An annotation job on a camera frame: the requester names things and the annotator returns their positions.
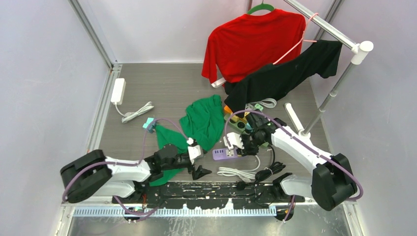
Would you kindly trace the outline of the green power strip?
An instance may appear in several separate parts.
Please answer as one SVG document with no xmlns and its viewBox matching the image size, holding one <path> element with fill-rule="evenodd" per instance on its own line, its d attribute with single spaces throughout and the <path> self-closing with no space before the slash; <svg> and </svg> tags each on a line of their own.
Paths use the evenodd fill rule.
<svg viewBox="0 0 417 236">
<path fill-rule="evenodd" d="M 230 117 L 229 114 L 226 114 L 227 116 L 224 116 L 224 120 L 227 121 L 227 119 Z M 238 133 L 245 132 L 246 130 L 246 123 L 243 121 L 233 121 L 232 119 L 228 122 L 228 125 L 237 130 Z M 267 148 L 268 143 L 263 143 L 262 147 Z"/>
</svg>

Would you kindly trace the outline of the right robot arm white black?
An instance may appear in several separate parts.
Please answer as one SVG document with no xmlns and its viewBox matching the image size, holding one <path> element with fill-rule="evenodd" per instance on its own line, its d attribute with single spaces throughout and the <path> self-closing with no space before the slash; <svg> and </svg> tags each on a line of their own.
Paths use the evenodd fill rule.
<svg viewBox="0 0 417 236">
<path fill-rule="evenodd" d="M 268 143 L 285 151 L 310 174 L 309 177 L 294 174 L 280 176 L 278 185 L 273 188 L 274 198 L 279 202 L 296 195 L 311 198 L 322 209 L 331 211 L 344 201 L 351 200 L 353 195 L 362 196 L 362 188 L 343 154 L 332 155 L 315 147 L 278 118 L 271 119 L 261 112 L 250 112 L 246 119 L 252 130 L 249 138 L 243 141 L 244 149 Z"/>
</svg>

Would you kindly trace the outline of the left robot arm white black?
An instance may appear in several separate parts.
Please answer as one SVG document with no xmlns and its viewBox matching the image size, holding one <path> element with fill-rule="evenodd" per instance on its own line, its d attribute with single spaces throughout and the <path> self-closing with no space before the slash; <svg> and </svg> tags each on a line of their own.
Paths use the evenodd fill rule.
<svg viewBox="0 0 417 236">
<path fill-rule="evenodd" d="M 128 161 L 96 149 L 61 168 L 62 200 L 74 204 L 90 197 L 117 196 L 137 203 L 144 195 L 142 186 L 161 179 L 165 171 L 186 168 L 194 180 L 210 174 L 211 170 L 195 166 L 196 159 L 205 154 L 200 145 L 180 153 L 177 146 L 167 144 L 141 161 Z"/>
</svg>

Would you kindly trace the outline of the purple power strip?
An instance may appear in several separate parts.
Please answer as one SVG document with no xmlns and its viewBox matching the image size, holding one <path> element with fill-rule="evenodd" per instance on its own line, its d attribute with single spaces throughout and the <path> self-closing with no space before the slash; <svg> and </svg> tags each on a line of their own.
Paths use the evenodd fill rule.
<svg viewBox="0 0 417 236">
<path fill-rule="evenodd" d="M 212 151 L 212 157 L 215 161 L 222 161 L 238 158 L 238 154 L 236 149 L 219 148 Z"/>
</svg>

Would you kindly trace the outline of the teal plug adapter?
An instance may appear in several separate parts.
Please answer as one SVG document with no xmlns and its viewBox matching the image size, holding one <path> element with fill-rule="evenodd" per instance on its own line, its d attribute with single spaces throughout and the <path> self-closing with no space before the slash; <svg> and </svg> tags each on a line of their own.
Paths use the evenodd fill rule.
<svg viewBox="0 0 417 236">
<path fill-rule="evenodd" d="M 143 124 L 143 129 L 148 133 L 154 133 L 158 121 L 155 118 L 147 118 L 147 121 Z"/>
</svg>

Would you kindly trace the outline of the white power strip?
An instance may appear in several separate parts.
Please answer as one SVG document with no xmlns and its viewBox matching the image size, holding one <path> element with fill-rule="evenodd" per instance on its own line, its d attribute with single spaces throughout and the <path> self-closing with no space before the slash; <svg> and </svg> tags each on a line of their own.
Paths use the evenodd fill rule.
<svg viewBox="0 0 417 236">
<path fill-rule="evenodd" d="M 124 97 L 126 81 L 125 78 L 117 78 L 115 79 L 112 95 L 111 95 L 111 103 L 114 105 L 121 105 Z"/>
</svg>

